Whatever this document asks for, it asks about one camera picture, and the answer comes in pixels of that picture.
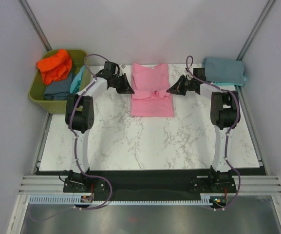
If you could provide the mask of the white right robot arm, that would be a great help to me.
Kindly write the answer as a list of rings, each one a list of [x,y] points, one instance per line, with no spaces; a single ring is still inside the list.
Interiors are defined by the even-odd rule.
[[[234,168],[228,160],[229,145],[235,127],[240,121],[238,92],[222,89],[206,80],[205,68],[194,68],[189,75],[181,75],[167,92],[184,96],[193,91],[211,102],[210,120],[215,129],[214,159],[207,178],[201,179],[200,187],[208,187],[213,192],[236,192],[232,177]]]

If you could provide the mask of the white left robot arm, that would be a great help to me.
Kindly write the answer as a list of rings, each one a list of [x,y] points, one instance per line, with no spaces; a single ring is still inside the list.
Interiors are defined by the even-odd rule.
[[[97,179],[89,175],[88,138],[94,124],[94,100],[109,88],[118,94],[134,94],[121,66],[106,61],[82,91],[67,97],[65,122],[73,134],[75,159],[64,180],[65,193],[87,193]]]

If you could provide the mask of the pink t shirt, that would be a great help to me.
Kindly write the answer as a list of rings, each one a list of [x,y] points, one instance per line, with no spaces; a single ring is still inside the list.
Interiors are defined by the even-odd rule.
[[[158,64],[145,67],[133,63],[131,83],[134,94],[131,96],[133,117],[174,117],[174,106],[169,84],[169,66]]]

